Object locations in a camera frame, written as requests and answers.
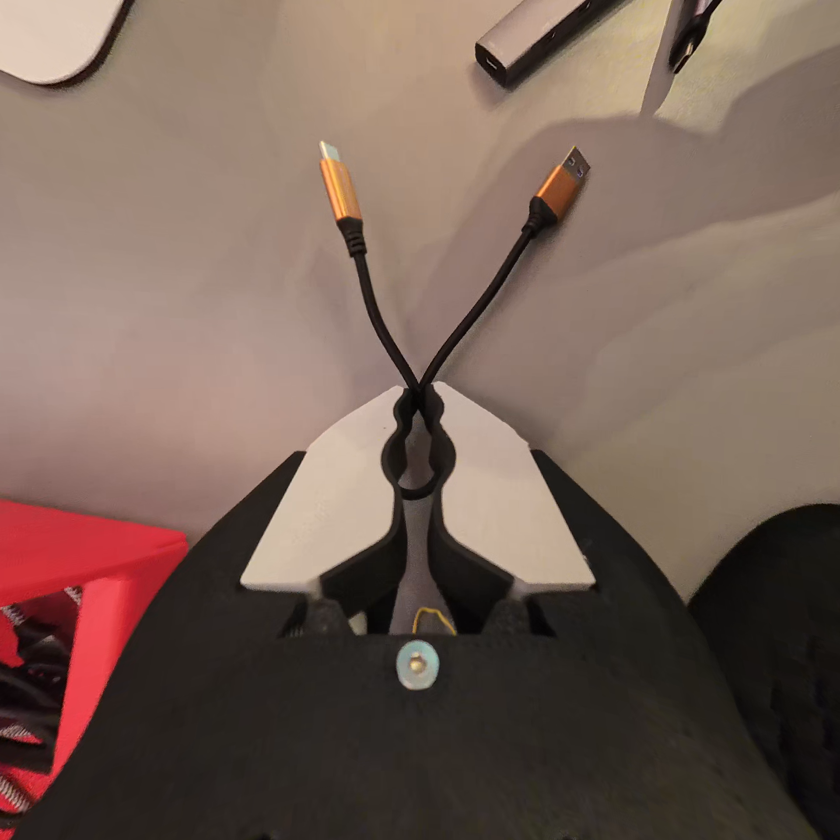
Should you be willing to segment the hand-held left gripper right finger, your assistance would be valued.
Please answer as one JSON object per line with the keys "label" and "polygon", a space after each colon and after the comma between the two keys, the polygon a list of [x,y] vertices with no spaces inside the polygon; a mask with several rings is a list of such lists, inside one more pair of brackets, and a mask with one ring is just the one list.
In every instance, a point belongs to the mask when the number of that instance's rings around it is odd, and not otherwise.
{"label": "hand-held left gripper right finger", "polygon": [[437,484],[430,574],[459,634],[479,634],[498,603],[586,592],[595,576],[529,443],[455,388],[425,391]]}

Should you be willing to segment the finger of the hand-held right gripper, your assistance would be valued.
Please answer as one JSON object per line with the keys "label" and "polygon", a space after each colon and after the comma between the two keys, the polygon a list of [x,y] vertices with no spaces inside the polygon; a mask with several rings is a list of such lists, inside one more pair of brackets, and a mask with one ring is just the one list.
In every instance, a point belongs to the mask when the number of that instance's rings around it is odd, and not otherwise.
{"label": "finger of the hand-held right gripper", "polygon": [[640,116],[652,117],[664,103],[676,73],[697,50],[697,2],[672,1],[647,87]]}

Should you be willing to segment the grey usb hub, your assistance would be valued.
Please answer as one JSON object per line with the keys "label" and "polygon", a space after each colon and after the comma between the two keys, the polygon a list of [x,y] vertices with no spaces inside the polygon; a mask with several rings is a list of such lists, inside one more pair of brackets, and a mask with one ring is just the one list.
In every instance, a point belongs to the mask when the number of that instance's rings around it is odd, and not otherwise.
{"label": "grey usb hub", "polygon": [[500,88],[512,90],[626,5],[627,1],[522,1],[477,39],[477,66]]}

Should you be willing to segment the black quilted pad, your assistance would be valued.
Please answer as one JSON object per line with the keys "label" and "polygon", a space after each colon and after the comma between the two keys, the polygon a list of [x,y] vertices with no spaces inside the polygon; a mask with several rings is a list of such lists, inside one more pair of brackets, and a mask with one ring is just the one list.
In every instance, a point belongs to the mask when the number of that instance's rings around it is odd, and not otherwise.
{"label": "black quilted pad", "polygon": [[820,838],[839,838],[839,506],[772,516],[689,601],[752,740]]}

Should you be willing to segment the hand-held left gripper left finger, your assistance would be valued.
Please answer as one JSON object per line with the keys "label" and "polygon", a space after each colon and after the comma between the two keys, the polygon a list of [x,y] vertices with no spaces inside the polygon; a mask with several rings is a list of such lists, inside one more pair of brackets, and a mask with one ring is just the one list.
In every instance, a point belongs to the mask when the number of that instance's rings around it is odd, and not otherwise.
{"label": "hand-held left gripper left finger", "polygon": [[306,450],[241,574],[255,592],[334,601],[366,632],[388,634],[406,571],[399,480],[406,468],[411,393],[378,395]]}

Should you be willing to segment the red storage bin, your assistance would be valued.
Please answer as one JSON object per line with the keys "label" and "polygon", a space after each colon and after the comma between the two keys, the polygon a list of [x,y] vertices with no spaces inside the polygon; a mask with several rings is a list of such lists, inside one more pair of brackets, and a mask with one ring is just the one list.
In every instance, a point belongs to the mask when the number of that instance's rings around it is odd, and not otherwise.
{"label": "red storage bin", "polygon": [[2,838],[67,763],[186,553],[181,532],[2,500]]}

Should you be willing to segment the white adjustable stand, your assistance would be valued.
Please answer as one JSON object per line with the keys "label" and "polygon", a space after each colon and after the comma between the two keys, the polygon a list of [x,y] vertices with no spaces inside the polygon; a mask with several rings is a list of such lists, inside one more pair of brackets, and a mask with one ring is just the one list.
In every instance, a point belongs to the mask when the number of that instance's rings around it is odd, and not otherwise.
{"label": "white adjustable stand", "polygon": [[2,74],[38,88],[77,84],[108,57],[133,1],[2,1]]}

